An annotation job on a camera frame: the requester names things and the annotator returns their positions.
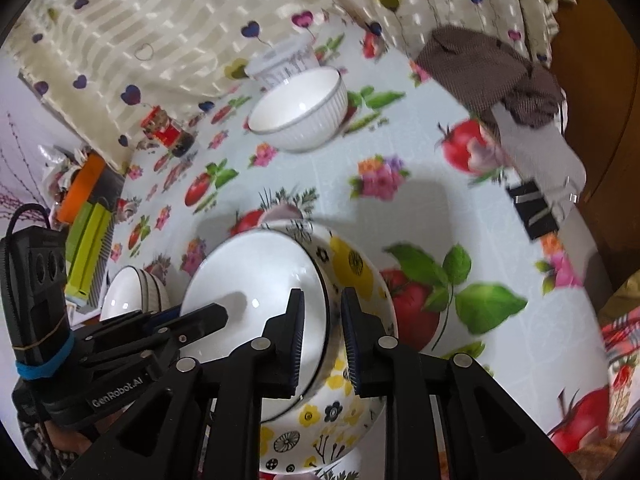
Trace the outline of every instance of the green leaf print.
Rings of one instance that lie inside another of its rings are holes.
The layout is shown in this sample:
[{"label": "green leaf print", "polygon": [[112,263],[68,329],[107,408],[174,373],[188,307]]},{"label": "green leaf print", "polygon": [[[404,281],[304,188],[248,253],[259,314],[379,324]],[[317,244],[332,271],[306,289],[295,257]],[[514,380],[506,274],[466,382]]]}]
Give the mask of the green leaf print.
[{"label": "green leaf print", "polygon": [[151,234],[151,227],[145,225],[142,229],[140,229],[140,240],[144,240]]},{"label": "green leaf print", "polygon": [[215,176],[218,172],[218,165],[215,162],[210,162],[205,166],[205,170],[209,176]]},{"label": "green leaf print", "polygon": [[344,32],[334,40],[332,40],[332,38],[329,38],[329,40],[326,42],[326,46],[331,50],[338,50],[338,47],[342,43],[343,39],[344,39]]},{"label": "green leaf print", "polygon": [[452,350],[448,354],[444,354],[442,356],[443,359],[451,359],[455,354],[467,354],[469,357],[473,359],[478,359],[480,354],[484,351],[484,343],[482,341],[475,341],[468,345],[461,346],[460,348],[456,348]]},{"label": "green leaf print", "polygon": [[446,286],[435,285],[431,294],[424,302],[422,310],[427,312],[442,312],[449,306],[449,289]]},{"label": "green leaf print", "polygon": [[211,206],[211,207],[215,206],[217,196],[218,194],[216,192],[211,193],[209,196],[206,197],[206,199],[204,199],[202,202],[198,204],[198,207],[195,209],[193,214],[199,213],[200,211],[202,211],[204,208],[208,206]]},{"label": "green leaf print", "polygon": [[233,100],[233,104],[231,104],[231,101],[229,101],[229,104],[235,108],[236,110],[241,107],[245,102],[250,101],[251,97],[250,96],[240,96],[238,99],[234,99]]},{"label": "green leaf print", "polygon": [[353,106],[357,108],[362,104],[362,97],[360,97],[360,94],[356,94],[356,92],[352,92],[351,90],[348,90],[347,103],[349,106]]},{"label": "green leaf print", "polygon": [[546,296],[552,290],[556,288],[556,276],[547,276],[544,280],[542,280],[542,295]]},{"label": "green leaf print", "polygon": [[472,334],[479,335],[500,326],[527,306],[500,283],[473,283],[456,294],[456,313]]},{"label": "green leaf print", "polygon": [[364,102],[367,107],[371,108],[372,110],[380,110],[380,108],[389,106],[394,101],[402,99],[405,95],[405,92],[377,92],[375,94],[368,95],[364,99]]},{"label": "green leaf print", "polygon": [[369,115],[365,115],[364,117],[359,118],[357,121],[353,121],[353,123],[349,124],[347,129],[345,129],[344,134],[352,134],[353,132],[357,132],[369,126],[373,121],[375,121],[378,117],[380,117],[381,112],[375,112]]},{"label": "green leaf print", "polygon": [[534,265],[536,266],[537,270],[539,270],[540,272],[544,272],[545,274],[554,270],[554,266],[546,260],[538,260]]},{"label": "green leaf print", "polygon": [[366,97],[368,95],[373,94],[374,88],[371,85],[368,86],[363,86],[362,89],[360,90],[360,95],[362,97]]},{"label": "green leaf print", "polygon": [[469,187],[472,186],[477,186],[478,184],[482,184],[483,182],[486,182],[487,180],[491,180],[493,178],[497,178],[498,176],[498,170],[493,170],[493,171],[489,171],[488,173],[483,173],[480,176],[476,176],[475,178],[472,178],[469,181]]},{"label": "green leaf print", "polygon": [[423,285],[449,285],[449,279],[444,269],[420,247],[411,244],[396,244],[387,247],[384,251],[398,260],[400,269],[410,280]]},{"label": "green leaf print", "polygon": [[220,189],[230,180],[235,179],[238,176],[238,172],[236,170],[232,170],[229,168],[228,170],[222,170],[218,172],[218,176],[216,177],[216,188]]},{"label": "green leaf print", "polygon": [[462,245],[454,245],[444,257],[442,268],[452,285],[460,285],[471,271],[471,257]]}]

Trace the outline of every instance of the black cable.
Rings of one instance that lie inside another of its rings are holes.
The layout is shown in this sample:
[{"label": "black cable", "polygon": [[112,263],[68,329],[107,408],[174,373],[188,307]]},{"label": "black cable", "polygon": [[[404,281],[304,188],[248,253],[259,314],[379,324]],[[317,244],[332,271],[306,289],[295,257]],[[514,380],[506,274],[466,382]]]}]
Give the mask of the black cable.
[{"label": "black cable", "polygon": [[[5,272],[4,280],[6,283],[7,295],[9,297],[9,308],[11,310],[12,315],[14,316],[15,325],[18,327],[18,330],[20,330],[20,324],[18,323],[18,319],[16,316],[14,289],[11,282],[11,267],[10,267],[11,238],[12,238],[12,235],[14,234],[14,228],[16,223],[18,222],[18,218],[20,218],[20,215],[22,215],[23,213],[26,213],[27,211],[39,212],[44,219],[44,223],[47,226],[47,229],[51,229],[51,224],[49,223],[49,215],[47,214],[47,210],[44,209],[44,207],[41,206],[40,204],[36,204],[36,203],[23,204],[18,209],[16,209],[14,212],[14,215],[9,220],[9,225],[6,228],[6,234],[4,236],[4,272]],[[33,407],[36,411],[36,418],[38,419],[38,425],[42,430],[44,440],[47,446],[49,447],[49,451],[51,453],[52,465],[55,465],[57,467],[57,469],[60,472],[60,476],[62,476],[65,470],[62,468],[60,459],[56,454],[56,449],[53,447],[51,438],[49,437],[49,432],[47,431],[47,427],[44,425],[42,416],[40,415],[40,410],[38,409],[38,406],[36,404],[35,395],[31,387],[29,387],[29,393],[31,394],[31,402],[33,402]]]}]

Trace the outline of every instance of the white plastic container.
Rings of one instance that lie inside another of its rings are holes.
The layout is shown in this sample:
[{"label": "white plastic container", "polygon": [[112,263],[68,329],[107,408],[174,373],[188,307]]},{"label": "white plastic container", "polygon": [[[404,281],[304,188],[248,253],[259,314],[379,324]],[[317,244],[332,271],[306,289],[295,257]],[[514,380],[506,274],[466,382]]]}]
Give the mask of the white plastic container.
[{"label": "white plastic container", "polygon": [[320,66],[312,43],[308,35],[288,38],[254,57],[244,71],[265,88],[274,88],[285,79]]}]

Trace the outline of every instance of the curtain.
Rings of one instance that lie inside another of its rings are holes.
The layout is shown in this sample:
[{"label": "curtain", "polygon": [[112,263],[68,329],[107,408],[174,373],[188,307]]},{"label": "curtain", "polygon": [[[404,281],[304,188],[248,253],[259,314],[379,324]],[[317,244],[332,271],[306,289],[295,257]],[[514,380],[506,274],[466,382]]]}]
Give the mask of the curtain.
[{"label": "curtain", "polygon": [[549,63],[557,9],[558,0],[32,0],[6,46],[42,100],[124,171],[150,106],[188,121],[246,77],[252,55],[315,36],[329,12],[408,56],[453,23]]}]

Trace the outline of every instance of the tablecloth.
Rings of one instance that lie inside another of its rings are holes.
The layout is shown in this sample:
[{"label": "tablecloth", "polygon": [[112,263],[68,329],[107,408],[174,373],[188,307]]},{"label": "tablecloth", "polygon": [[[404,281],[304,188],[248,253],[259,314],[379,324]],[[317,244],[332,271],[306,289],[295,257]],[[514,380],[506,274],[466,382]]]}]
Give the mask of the tablecloth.
[{"label": "tablecloth", "polygon": [[[319,59],[350,92],[346,124],[317,150],[279,152],[246,129],[261,96],[254,82],[215,107],[200,104],[196,145],[183,158],[142,142],[110,276],[145,267],[178,304],[206,255],[266,210],[313,218],[381,271],[401,341],[439,356],[464,347],[562,450],[577,449],[606,432],[609,395],[593,309],[564,247],[554,234],[528,239],[504,189],[517,178],[509,158],[469,113],[402,53],[370,40],[340,19],[316,37]],[[331,257],[344,284],[366,294],[348,255]],[[584,417],[589,431],[573,431]],[[377,426],[361,453],[380,446]],[[383,452],[370,456],[366,467],[382,478]]]}]

